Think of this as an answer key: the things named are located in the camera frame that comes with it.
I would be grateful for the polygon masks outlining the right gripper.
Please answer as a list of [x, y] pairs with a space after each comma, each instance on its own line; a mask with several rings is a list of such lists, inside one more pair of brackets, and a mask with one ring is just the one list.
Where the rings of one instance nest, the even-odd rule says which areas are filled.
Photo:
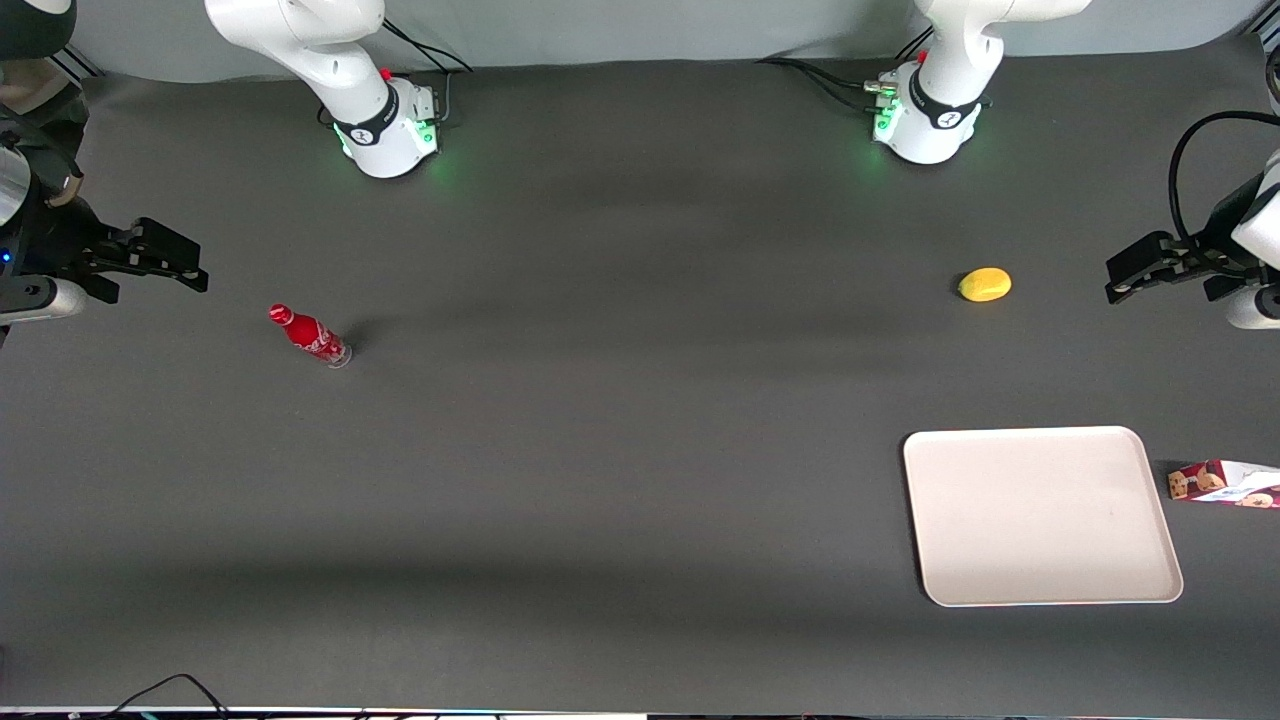
[[4, 278], [69, 281], [104, 304], [116, 304], [120, 293], [106, 273], [163, 277], [200, 293], [209, 288], [204, 269], [182, 268], [200, 264], [201, 246], [193, 240], [147, 217], [132, 227], [110, 225], [83, 199], [58, 208], [42, 199], [26, 201], [3, 224], [1, 251]]

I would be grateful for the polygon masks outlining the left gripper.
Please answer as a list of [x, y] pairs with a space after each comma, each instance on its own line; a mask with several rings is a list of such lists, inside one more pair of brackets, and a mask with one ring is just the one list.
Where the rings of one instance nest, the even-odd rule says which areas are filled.
[[[1279, 269], [1279, 152], [1261, 173], [1224, 199], [1203, 228], [1203, 249], [1226, 266], [1203, 283], [1206, 299], [1225, 300], [1247, 288], [1277, 286]], [[1152, 231], [1128, 247], [1128, 260], [1106, 261], [1107, 301], [1116, 305], [1144, 290], [1180, 284], [1206, 275], [1203, 264], [1183, 241], [1166, 231]]]

